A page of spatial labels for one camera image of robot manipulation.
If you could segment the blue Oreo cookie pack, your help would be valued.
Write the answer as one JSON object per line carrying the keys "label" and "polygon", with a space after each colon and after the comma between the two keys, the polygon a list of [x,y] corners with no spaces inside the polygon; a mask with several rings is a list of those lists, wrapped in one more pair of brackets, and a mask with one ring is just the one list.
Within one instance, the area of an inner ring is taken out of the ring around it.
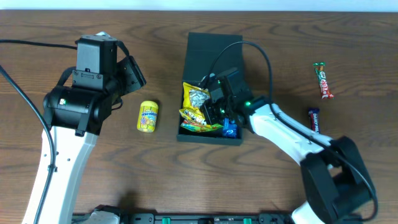
{"label": "blue Oreo cookie pack", "polygon": [[235,120],[225,118],[223,120],[223,130],[222,135],[224,138],[236,139],[238,135],[238,125]]}

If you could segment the yellow snack bag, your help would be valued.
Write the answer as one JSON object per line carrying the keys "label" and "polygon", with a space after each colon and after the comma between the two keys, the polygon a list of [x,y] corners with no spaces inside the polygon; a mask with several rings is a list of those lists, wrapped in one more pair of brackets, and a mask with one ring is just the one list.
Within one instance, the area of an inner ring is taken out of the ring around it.
{"label": "yellow snack bag", "polygon": [[183,82],[183,103],[179,109],[180,115],[191,122],[201,126],[207,126],[204,114],[200,111],[200,107],[206,100],[210,99],[208,91]]}

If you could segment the Haribo gummy candy bag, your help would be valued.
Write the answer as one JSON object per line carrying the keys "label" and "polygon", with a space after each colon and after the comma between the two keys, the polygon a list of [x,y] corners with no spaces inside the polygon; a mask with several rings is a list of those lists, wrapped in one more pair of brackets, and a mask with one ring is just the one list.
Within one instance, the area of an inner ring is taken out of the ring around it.
{"label": "Haribo gummy candy bag", "polygon": [[194,133],[204,133],[204,132],[216,131],[217,129],[220,129],[223,126],[220,125],[220,124],[202,126],[202,125],[197,124],[195,122],[184,120],[181,123],[180,127],[184,128],[184,129],[187,129],[187,130],[189,130],[191,132],[194,132]]}

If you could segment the dark green gift box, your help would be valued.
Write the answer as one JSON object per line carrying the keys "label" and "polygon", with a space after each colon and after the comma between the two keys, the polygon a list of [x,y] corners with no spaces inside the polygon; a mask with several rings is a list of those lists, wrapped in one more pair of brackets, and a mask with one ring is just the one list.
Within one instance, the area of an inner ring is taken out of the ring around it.
{"label": "dark green gift box", "polygon": [[[241,35],[189,33],[182,82],[197,86],[203,77],[209,74],[211,64],[217,59],[219,53],[229,44],[242,40]],[[213,72],[220,73],[233,67],[239,70],[241,76],[244,75],[243,47],[241,45],[234,45],[223,53],[217,59]],[[177,140],[180,142],[239,146],[243,143],[243,130],[237,129],[236,138],[225,138],[221,129],[195,133],[180,126]]]}

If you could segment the yellow Mentos bottle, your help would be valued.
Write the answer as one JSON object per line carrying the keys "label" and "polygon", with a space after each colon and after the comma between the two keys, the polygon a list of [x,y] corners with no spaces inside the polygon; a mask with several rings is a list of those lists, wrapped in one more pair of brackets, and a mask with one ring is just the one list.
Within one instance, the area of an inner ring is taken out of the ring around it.
{"label": "yellow Mentos bottle", "polygon": [[159,106],[154,101],[143,101],[140,105],[137,129],[144,133],[155,131]]}

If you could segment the purple Dairy Milk bar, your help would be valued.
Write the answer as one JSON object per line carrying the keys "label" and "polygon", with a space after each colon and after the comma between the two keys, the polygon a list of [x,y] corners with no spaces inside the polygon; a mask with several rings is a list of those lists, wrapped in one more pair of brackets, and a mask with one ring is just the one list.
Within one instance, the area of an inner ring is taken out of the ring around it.
{"label": "purple Dairy Milk bar", "polygon": [[318,108],[309,108],[308,109],[308,117],[310,119],[310,128],[312,131],[320,134],[319,127],[319,112]]}

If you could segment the green red Milo bar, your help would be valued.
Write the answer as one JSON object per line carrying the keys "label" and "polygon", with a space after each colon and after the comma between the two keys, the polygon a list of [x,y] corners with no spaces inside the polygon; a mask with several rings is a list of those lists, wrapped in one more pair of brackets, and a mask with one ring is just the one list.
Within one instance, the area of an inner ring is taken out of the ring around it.
{"label": "green red Milo bar", "polygon": [[333,99],[334,95],[331,93],[329,85],[326,80],[325,63],[317,62],[313,64],[313,67],[317,75],[322,99]]}

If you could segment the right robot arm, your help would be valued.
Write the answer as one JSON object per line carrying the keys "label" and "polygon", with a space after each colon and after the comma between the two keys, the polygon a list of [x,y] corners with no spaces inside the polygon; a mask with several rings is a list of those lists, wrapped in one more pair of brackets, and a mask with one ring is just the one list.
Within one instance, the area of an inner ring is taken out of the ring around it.
{"label": "right robot arm", "polygon": [[372,201],[376,191],[355,143],[322,135],[287,116],[266,96],[254,96],[231,68],[203,77],[210,97],[201,106],[208,123],[229,118],[264,137],[291,157],[301,170],[306,201],[290,215],[291,223],[364,223],[353,212]]}

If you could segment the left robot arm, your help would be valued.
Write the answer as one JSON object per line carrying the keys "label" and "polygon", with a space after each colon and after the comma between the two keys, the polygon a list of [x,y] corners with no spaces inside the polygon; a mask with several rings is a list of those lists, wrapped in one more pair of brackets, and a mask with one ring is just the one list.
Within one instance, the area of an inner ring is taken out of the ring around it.
{"label": "left robot arm", "polygon": [[45,95],[39,168],[23,223],[71,223],[86,162],[122,97],[146,84],[124,43],[105,32],[76,40],[77,58]]}

